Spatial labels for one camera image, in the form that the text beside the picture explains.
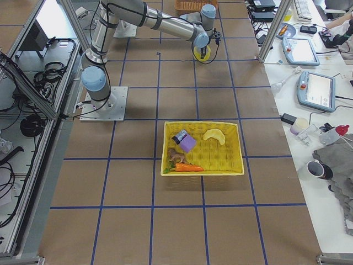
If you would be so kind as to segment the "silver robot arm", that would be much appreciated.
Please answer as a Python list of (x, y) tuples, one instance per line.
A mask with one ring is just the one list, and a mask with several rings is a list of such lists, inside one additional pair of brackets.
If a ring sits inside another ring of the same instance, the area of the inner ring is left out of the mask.
[(220, 39), (213, 27), (216, 8), (204, 5), (199, 12), (174, 17), (149, 7), (144, 1), (100, 1), (100, 14), (90, 47), (82, 57), (81, 81), (95, 111), (109, 109), (114, 99), (105, 64), (107, 53), (119, 23), (149, 27), (191, 42), (192, 51), (200, 53), (198, 60), (208, 56), (209, 43)]

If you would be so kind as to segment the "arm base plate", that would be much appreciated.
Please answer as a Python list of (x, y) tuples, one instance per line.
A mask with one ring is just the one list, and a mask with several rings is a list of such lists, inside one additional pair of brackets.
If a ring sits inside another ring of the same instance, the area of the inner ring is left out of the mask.
[(113, 37), (116, 39), (135, 38), (137, 34), (137, 26), (126, 21), (120, 20)]
[(118, 121), (125, 118), (128, 87), (112, 86), (108, 101), (104, 103), (92, 101), (89, 93), (85, 95), (85, 100), (90, 101), (84, 104), (82, 114), (79, 119), (84, 122)]

